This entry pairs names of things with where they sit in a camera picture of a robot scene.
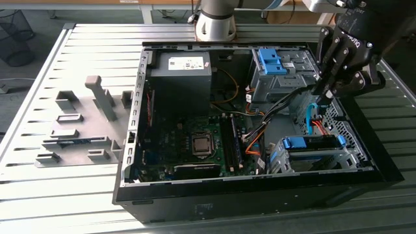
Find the blue drive bracket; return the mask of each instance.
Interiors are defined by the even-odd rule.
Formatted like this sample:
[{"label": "blue drive bracket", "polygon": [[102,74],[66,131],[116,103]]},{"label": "blue drive bracket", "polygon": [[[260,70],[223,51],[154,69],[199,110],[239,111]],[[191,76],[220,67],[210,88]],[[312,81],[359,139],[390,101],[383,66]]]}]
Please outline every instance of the blue drive bracket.
[{"label": "blue drive bracket", "polygon": [[259,57],[267,75],[287,75],[276,49],[259,49]]}]

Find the power supply label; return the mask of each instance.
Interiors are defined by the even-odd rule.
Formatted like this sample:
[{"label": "power supply label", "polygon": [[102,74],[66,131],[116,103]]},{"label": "power supply label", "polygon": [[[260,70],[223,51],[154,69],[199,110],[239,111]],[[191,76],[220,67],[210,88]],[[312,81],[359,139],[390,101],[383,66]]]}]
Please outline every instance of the power supply label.
[{"label": "power supply label", "polygon": [[168,70],[203,70],[203,57],[171,57]]}]

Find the white label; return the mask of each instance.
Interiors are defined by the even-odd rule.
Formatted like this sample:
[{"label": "white label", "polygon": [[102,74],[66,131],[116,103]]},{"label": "white label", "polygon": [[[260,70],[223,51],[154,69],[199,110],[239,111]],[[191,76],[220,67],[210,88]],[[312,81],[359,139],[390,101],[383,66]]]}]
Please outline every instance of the white label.
[{"label": "white label", "polygon": [[292,62],[284,62],[283,65],[284,65],[284,67],[295,67]]},{"label": "white label", "polygon": [[171,57],[168,70],[203,70],[203,57]]},{"label": "white label", "polygon": [[266,163],[264,163],[264,161],[262,160],[262,158],[259,158],[258,164],[259,164],[259,166],[264,169]]},{"label": "white label", "polygon": [[252,103],[252,96],[250,94],[246,95],[246,101],[248,103]]}]

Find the screw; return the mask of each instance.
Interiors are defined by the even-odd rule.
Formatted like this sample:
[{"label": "screw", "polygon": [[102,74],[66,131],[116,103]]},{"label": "screw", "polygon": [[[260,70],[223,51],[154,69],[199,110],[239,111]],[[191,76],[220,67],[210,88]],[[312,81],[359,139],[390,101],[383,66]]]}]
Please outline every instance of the screw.
[{"label": "screw", "polygon": [[342,0],[338,0],[338,6],[344,8],[347,6],[347,4]]}]

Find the ram slot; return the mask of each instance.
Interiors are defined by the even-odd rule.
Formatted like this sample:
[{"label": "ram slot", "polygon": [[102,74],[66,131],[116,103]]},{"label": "ram slot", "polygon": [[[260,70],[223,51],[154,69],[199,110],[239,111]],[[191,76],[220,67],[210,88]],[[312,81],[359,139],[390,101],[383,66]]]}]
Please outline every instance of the ram slot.
[{"label": "ram slot", "polygon": [[223,148],[226,166],[231,172],[243,168],[243,157],[240,140],[236,133],[235,119],[231,116],[220,118],[222,137],[223,137]]},{"label": "ram slot", "polygon": [[234,161],[235,161],[235,166],[239,169],[242,169],[243,168],[242,144],[240,144],[240,139],[239,139],[239,135],[236,132],[236,124],[235,124],[234,116],[231,116],[231,123],[232,123],[232,128],[234,128],[234,149],[235,149]]},{"label": "ram slot", "polygon": [[232,132],[230,132],[227,117],[220,117],[220,129],[222,129],[222,140],[223,140],[223,150],[224,150],[224,159],[226,159],[226,167],[230,172],[235,171],[234,160],[232,160]]}]

